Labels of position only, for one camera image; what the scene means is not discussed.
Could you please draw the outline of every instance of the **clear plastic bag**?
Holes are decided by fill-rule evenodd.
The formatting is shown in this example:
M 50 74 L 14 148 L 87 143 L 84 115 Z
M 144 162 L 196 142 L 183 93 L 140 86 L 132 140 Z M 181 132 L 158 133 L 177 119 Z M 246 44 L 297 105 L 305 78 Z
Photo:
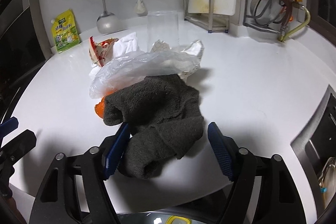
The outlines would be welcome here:
M 186 52 L 129 52 L 111 60 L 100 69 L 92 81 L 90 97 L 102 98 L 138 83 L 146 76 L 194 72 L 199 64 L 199 57 Z

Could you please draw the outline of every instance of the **yellow hose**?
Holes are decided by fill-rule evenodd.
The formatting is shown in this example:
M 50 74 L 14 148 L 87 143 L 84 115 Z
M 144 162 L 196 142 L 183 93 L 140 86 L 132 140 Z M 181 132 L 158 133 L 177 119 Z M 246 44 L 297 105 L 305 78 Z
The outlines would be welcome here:
M 305 22 L 295 27 L 293 30 L 289 31 L 285 35 L 280 36 L 279 41 L 284 42 L 290 35 L 294 34 L 298 30 L 301 30 L 304 26 L 306 26 L 310 22 L 310 19 L 311 19 L 310 12 L 303 5 L 301 5 L 301 8 L 303 8 L 303 10 L 306 12 L 307 19 L 305 20 Z

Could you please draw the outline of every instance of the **dark gray towel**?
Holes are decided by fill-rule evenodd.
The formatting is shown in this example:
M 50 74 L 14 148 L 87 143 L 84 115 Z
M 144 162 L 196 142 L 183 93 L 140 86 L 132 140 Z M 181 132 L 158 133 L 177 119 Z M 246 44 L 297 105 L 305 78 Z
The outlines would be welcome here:
M 164 159 L 182 158 L 203 135 L 199 92 L 178 75 L 148 76 L 105 98 L 104 123 L 128 122 L 130 139 L 119 171 L 150 178 Z

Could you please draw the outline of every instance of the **white tissue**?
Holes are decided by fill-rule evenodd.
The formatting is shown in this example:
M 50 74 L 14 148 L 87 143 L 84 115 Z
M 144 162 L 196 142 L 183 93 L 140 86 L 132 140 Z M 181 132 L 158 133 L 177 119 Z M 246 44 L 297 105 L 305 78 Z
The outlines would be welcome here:
M 117 42 L 113 44 L 112 47 L 112 59 L 126 54 L 128 52 L 133 52 L 139 50 L 137 33 L 132 32 L 129 35 L 120 38 Z M 93 78 L 100 71 L 101 67 L 97 64 L 92 64 L 93 69 L 89 73 L 89 77 Z

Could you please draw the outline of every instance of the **utensil holder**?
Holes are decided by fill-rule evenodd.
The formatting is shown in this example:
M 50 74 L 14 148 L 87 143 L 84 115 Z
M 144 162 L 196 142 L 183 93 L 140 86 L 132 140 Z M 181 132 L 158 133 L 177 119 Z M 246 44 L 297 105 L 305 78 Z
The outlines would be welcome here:
M 189 13 L 189 0 L 183 0 L 184 20 L 212 32 L 228 33 L 230 17 L 228 15 L 214 14 L 214 0 L 209 0 L 209 13 Z

